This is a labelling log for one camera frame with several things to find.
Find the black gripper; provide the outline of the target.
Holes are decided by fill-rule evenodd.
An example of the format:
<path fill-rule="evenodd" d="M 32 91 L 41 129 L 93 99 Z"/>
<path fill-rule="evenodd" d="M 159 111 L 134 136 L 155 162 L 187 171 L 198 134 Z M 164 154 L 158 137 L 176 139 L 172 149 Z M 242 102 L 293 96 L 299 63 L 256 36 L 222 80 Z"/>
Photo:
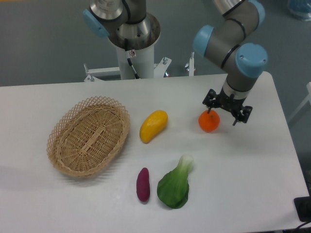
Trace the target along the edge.
<path fill-rule="evenodd" d="M 221 108 L 232 113 L 235 118 L 233 126 L 238 122 L 247 123 L 249 116 L 253 110 L 251 106 L 242 106 L 243 99 L 234 99 L 234 95 L 227 96 L 225 93 L 217 93 L 210 89 L 202 101 L 202 104 L 207 107 L 207 113 L 209 114 L 213 108 Z"/>

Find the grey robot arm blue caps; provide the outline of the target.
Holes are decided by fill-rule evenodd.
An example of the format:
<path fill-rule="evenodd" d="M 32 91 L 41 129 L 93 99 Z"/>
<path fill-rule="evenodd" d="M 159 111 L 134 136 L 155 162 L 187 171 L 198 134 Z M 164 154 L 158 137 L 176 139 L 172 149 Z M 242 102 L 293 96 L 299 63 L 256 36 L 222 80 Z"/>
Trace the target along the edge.
<path fill-rule="evenodd" d="M 256 0 L 216 0 L 224 23 L 202 27 L 193 49 L 226 72 L 220 93 L 210 90 L 203 100 L 208 109 L 221 108 L 235 122 L 246 123 L 252 112 L 244 101 L 268 61 L 266 50 L 244 40 L 265 19 Z M 118 52 L 122 79 L 154 78 L 154 45 L 160 37 L 158 20 L 146 10 L 143 0 L 92 0 L 83 11 L 86 25 L 98 37 L 106 37 Z"/>

